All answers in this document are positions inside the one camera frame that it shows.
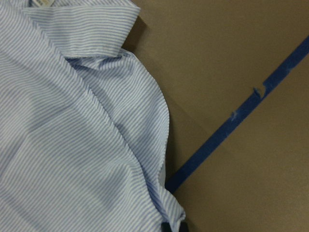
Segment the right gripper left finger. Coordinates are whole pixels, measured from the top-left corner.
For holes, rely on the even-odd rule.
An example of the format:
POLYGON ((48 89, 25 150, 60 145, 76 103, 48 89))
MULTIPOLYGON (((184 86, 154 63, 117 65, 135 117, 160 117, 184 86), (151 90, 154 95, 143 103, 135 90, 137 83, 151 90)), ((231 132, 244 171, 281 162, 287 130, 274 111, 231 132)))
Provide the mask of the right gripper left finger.
POLYGON ((162 232, 172 232, 170 224, 168 222, 163 222, 161 224, 161 231, 162 232))

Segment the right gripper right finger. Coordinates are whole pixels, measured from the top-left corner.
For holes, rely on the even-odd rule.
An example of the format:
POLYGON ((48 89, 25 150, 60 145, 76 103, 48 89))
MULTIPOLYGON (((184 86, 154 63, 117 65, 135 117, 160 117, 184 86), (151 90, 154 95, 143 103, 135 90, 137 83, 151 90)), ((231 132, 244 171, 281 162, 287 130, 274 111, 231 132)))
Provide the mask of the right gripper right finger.
POLYGON ((185 220, 182 220, 180 223, 180 232, 189 232, 189 227, 185 220))

